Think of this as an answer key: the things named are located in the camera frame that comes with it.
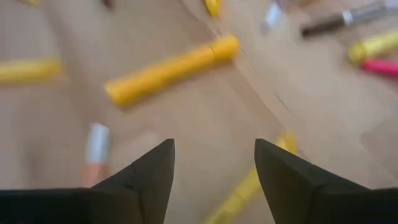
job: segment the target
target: floor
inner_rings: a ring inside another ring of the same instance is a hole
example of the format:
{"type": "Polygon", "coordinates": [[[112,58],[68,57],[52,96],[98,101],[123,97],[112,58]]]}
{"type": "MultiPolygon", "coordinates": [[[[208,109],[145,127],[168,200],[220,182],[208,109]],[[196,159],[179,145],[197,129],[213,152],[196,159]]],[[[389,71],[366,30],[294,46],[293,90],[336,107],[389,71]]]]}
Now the floor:
{"type": "MultiPolygon", "coordinates": [[[[289,7],[264,33],[269,0],[224,0],[221,17],[201,1],[51,0],[39,8],[0,2],[0,60],[59,58],[65,72],[35,86],[0,89],[0,188],[80,185],[90,123],[112,132],[117,172],[165,138],[176,139],[166,223],[203,223],[253,166],[254,139],[285,129],[300,154],[370,188],[398,184],[398,84],[353,68],[346,49],[389,30],[396,17],[310,40],[300,24],[368,0],[319,0],[289,7]],[[120,111],[103,84],[223,34],[241,53],[233,63],[186,80],[120,111]]],[[[236,223],[272,223],[259,196],[236,223]]]]}

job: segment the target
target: wooden floor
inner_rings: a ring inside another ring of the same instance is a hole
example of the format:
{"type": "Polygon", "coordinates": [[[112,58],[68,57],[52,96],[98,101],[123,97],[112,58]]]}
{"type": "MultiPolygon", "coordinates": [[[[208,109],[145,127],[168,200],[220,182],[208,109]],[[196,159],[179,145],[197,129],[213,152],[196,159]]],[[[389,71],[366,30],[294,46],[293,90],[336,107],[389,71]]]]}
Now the wooden floor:
{"type": "MultiPolygon", "coordinates": [[[[398,184],[398,84],[353,68],[346,49],[389,30],[391,17],[303,41],[300,24],[367,0],[290,8],[260,29],[269,1],[224,0],[220,19],[201,1],[0,2],[0,60],[59,58],[65,72],[37,86],[0,89],[0,188],[80,184],[89,125],[111,128],[117,172],[165,138],[176,140],[166,223],[203,223],[253,165],[254,139],[295,132],[312,163],[370,188],[398,184]],[[223,34],[236,35],[233,63],[140,103],[115,108],[103,84],[223,34]]],[[[272,223],[263,196],[236,223],[272,223]]]]}

